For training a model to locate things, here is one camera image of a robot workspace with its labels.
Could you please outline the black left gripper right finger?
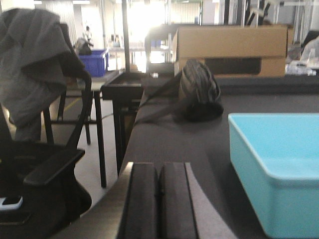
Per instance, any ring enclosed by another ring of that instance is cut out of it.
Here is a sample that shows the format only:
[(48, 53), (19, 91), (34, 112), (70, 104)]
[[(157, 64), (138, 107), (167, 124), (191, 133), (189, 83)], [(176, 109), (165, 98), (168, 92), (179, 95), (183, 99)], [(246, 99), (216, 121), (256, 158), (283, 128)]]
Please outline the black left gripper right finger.
[(161, 237), (198, 238), (185, 164), (165, 163), (160, 173), (159, 184)]

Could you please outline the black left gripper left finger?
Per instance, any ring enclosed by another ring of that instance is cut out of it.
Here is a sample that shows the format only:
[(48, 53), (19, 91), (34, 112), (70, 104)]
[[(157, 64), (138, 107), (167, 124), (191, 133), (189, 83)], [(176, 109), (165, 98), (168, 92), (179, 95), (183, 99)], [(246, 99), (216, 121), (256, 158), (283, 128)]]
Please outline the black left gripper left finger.
[(133, 163), (119, 239), (156, 239), (158, 230), (158, 174), (152, 163)]

